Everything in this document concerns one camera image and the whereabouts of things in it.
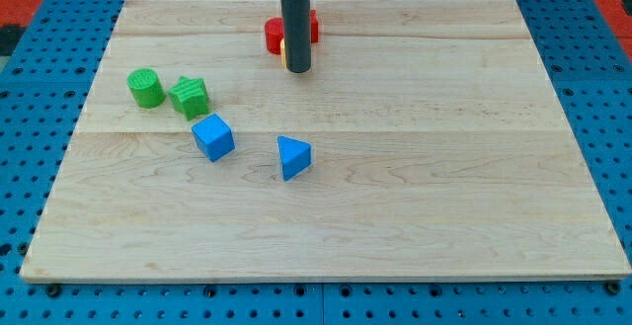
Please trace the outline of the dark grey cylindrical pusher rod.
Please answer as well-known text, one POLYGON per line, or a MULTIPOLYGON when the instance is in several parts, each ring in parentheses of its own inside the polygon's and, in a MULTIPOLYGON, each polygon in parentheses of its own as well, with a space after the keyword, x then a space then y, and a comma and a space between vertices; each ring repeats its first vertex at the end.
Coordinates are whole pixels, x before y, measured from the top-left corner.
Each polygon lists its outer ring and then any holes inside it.
POLYGON ((280 0, 286 68, 304 73, 311 68, 310 0, 280 0))

